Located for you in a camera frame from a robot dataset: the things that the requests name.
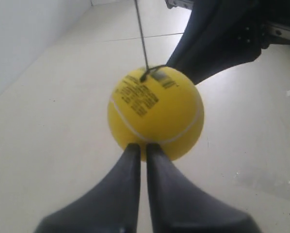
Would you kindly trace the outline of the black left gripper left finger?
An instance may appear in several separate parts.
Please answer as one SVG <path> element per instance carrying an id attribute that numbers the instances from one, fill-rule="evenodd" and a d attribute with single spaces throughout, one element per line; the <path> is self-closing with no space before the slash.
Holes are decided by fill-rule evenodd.
<path id="1" fill-rule="evenodd" d="M 134 233 L 140 200 L 141 149 L 128 144 L 111 171 L 88 193 L 45 217 L 37 233 Z"/>

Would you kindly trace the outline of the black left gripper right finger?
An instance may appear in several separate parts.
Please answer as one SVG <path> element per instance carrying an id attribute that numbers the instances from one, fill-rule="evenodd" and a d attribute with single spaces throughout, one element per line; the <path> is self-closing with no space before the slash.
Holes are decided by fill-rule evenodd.
<path id="1" fill-rule="evenodd" d="M 146 146 L 147 189 L 155 233 L 259 233 L 248 214 L 189 181 L 158 144 Z"/>

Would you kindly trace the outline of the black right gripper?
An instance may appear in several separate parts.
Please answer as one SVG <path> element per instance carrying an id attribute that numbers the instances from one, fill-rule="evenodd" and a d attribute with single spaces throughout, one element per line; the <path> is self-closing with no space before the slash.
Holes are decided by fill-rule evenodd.
<path id="1" fill-rule="evenodd" d="M 290 45 L 290 0 L 175 0 L 191 8 L 168 67 L 194 84 L 256 60 L 270 44 Z"/>

